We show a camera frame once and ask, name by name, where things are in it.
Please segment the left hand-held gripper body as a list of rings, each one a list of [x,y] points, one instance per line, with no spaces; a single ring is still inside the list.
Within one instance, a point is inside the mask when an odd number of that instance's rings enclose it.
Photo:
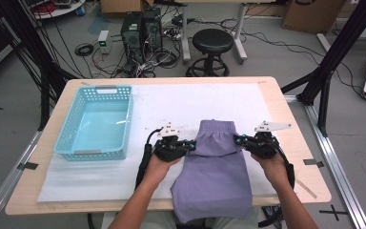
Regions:
[[[171,122],[160,129],[156,129],[155,132],[159,139],[153,145],[152,153],[160,160],[172,162],[188,153],[187,144],[178,140],[180,131]]]

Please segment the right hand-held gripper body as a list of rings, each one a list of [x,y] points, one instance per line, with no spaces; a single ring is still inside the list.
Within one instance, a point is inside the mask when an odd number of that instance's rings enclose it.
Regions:
[[[278,123],[263,121],[254,128],[255,135],[250,136],[247,142],[250,144],[249,151],[261,158],[273,158],[276,154],[284,156],[279,146],[277,138],[273,135],[274,131],[280,131],[291,128],[290,123]]]

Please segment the purple shorts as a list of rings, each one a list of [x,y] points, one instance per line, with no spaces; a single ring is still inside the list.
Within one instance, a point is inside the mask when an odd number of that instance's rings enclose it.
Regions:
[[[252,212],[252,189],[242,148],[234,143],[232,121],[203,120],[171,192],[178,219],[245,219]]]

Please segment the light blue plastic basket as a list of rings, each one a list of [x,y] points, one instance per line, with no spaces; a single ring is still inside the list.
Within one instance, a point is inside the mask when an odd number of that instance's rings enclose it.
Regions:
[[[80,87],[53,151],[67,161],[125,159],[132,108],[131,85]]]

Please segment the person's left hand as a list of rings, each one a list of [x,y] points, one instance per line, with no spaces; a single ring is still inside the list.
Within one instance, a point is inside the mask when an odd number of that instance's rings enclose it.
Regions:
[[[175,159],[167,162],[161,160],[157,155],[152,155],[143,182],[151,186],[157,186],[166,177],[170,168],[179,161],[180,159]]]

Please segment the white foam mat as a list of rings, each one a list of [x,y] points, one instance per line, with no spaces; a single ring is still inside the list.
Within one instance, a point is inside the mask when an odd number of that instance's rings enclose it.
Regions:
[[[67,161],[53,152],[38,197],[41,202],[122,200],[131,196],[149,133],[169,122],[183,139],[196,136],[204,119],[232,121],[251,135],[272,120],[260,85],[133,85],[133,108],[127,157],[122,160]]]

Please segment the black tape piece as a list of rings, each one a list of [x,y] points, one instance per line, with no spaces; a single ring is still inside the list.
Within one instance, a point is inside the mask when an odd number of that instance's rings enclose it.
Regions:
[[[24,171],[25,169],[35,170],[38,167],[38,165],[39,164],[37,163],[26,162],[26,163],[19,163],[16,168],[21,171]]]
[[[322,161],[317,161],[313,158],[303,159],[305,165],[315,165],[317,168],[324,167],[324,163]]]

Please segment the person's legs grey trousers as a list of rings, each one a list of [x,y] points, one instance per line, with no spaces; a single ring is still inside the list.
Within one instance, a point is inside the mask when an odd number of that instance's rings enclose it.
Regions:
[[[210,229],[258,229],[258,212],[253,210],[245,219],[209,218],[204,224]],[[149,212],[139,229],[177,229],[172,212]]]

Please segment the black computer tower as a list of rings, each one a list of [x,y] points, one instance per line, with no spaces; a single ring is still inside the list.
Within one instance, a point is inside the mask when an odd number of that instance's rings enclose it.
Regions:
[[[143,15],[143,21],[149,49],[154,52],[162,47],[160,8],[147,9]]]
[[[143,63],[142,16],[141,11],[128,11],[120,31],[125,53],[131,63]]]

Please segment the small white box green light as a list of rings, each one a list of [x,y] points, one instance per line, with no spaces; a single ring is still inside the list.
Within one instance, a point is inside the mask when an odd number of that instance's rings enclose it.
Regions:
[[[97,39],[99,49],[103,54],[108,54],[111,51],[108,43],[108,35],[108,31],[101,31]]]

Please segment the large cardboard box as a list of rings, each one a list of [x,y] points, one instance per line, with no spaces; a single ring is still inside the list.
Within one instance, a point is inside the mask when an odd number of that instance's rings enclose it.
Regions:
[[[289,0],[282,28],[307,33],[327,33],[346,0]]]

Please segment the small cardboard box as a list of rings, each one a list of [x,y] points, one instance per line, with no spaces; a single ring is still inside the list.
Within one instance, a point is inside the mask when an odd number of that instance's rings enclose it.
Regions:
[[[105,13],[121,13],[127,11],[142,11],[152,6],[154,0],[100,0],[101,10]]]

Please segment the white round table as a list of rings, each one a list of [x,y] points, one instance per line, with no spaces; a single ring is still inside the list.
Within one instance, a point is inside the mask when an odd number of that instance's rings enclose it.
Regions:
[[[22,0],[36,19],[48,19],[82,8],[86,0]]]

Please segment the aluminium rail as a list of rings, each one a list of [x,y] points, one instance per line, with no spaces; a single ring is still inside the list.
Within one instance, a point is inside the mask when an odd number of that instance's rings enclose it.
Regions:
[[[10,170],[9,174],[3,181],[3,183],[0,186],[0,213],[6,206],[7,202],[9,201],[9,198],[17,185],[17,182],[19,181],[20,177],[22,176],[24,171],[18,170],[16,167],[19,163],[26,163],[30,162],[30,158],[35,150],[35,147],[37,145],[37,142],[39,138],[41,137],[42,132],[37,131],[33,137],[31,138],[28,146],[24,150],[24,152],[21,154],[21,156],[18,158],[16,163],[14,164],[13,168]]]
[[[313,106],[307,106],[300,103],[308,116],[309,122],[318,141],[321,153],[332,174],[336,188],[340,193],[343,203],[346,206],[347,213],[355,229],[366,229],[366,215],[356,197],[349,179],[336,155],[335,148],[330,138],[325,136],[318,128],[318,115]]]

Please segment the white desk frame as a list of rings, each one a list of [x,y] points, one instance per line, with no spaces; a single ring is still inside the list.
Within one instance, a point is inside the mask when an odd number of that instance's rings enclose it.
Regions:
[[[183,53],[183,63],[187,64],[191,60],[191,54],[189,49],[189,38],[187,35],[187,19],[188,19],[188,5],[189,4],[237,4],[238,14],[237,23],[230,31],[230,36],[234,39],[234,47],[237,50],[239,56],[239,63],[243,64],[248,56],[243,48],[242,42],[240,41],[240,33],[242,31],[243,22],[245,19],[247,8],[251,4],[265,4],[272,3],[274,0],[175,0],[180,3],[183,7],[182,12],[182,30],[181,30],[181,47]]]

